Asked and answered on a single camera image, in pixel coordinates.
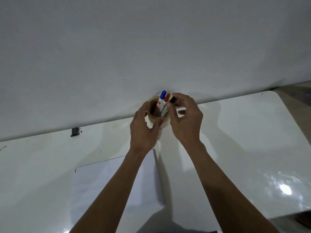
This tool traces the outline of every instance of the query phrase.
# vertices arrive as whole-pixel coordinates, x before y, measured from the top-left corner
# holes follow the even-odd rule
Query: blue marker cap
[[[161,95],[160,95],[160,99],[164,99],[166,95],[166,90],[162,91]]]

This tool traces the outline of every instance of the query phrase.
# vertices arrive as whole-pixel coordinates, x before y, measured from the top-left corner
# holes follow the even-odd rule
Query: hand
[[[159,135],[160,126],[165,119],[164,116],[158,117],[150,129],[145,121],[146,110],[149,102],[146,101],[138,111],[136,111],[131,122],[131,144],[130,149],[134,152],[146,155],[156,144]]]
[[[181,93],[173,93],[177,98],[176,103],[172,105],[166,103],[171,116],[171,126],[175,137],[183,146],[197,144],[200,142],[200,127],[203,119],[203,113],[200,111],[193,98]],[[185,110],[178,111],[184,115],[179,118],[175,106],[184,106]]]

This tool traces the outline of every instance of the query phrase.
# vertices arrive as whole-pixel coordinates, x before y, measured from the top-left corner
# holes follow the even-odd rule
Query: marker
[[[156,116],[157,114],[161,114],[160,112],[160,106],[165,98],[165,95],[166,95],[166,90],[162,91],[161,95],[160,95],[160,98],[156,104],[156,107],[155,107],[155,110],[153,112],[153,115]]]
[[[171,103],[171,104],[173,104],[173,103],[175,103],[176,102],[176,100],[177,100],[177,98],[176,97],[172,97],[170,100],[169,100],[169,102]],[[169,111],[168,111],[168,109],[167,109],[167,106],[165,107],[165,110],[162,112],[162,114],[161,115],[167,115],[167,113],[168,113]]]
[[[161,115],[163,115],[163,113],[165,112],[166,110],[166,102],[169,101],[169,97],[171,96],[171,94],[167,93],[161,106],[160,106],[160,112],[161,112]]]

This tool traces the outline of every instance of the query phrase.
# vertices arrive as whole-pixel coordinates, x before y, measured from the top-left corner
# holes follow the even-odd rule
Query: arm
[[[166,104],[173,133],[189,154],[222,231],[277,233],[209,156],[199,138],[203,114],[193,98],[181,93],[173,96],[177,98],[176,106],[186,108],[179,111],[184,115],[179,118],[175,106]]]
[[[164,117],[159,117],[152,129],[147,127],[145,102],[135,113],[130,125],[130,150],[114,176],[103,188],[71,233],[115,232],[130,195],[138,169],[146,154],[155,146]]]

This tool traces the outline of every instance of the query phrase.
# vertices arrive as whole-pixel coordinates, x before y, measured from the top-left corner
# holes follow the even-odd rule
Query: white table
[[[311,147],[276,93],[199,107],[202,142],[264,216],[310,209]],[[0,232],[68,232],[75,168],[125,155],[131,121],[82,127],[76,137],[65,130],[0,143]],[[219,229],[194,166],[170,126],[161,131],[155,150],[166,206],[154,215],[152,209],[123,215],[118,232],[136,232],[143,224],[142,229],[154,231]]]

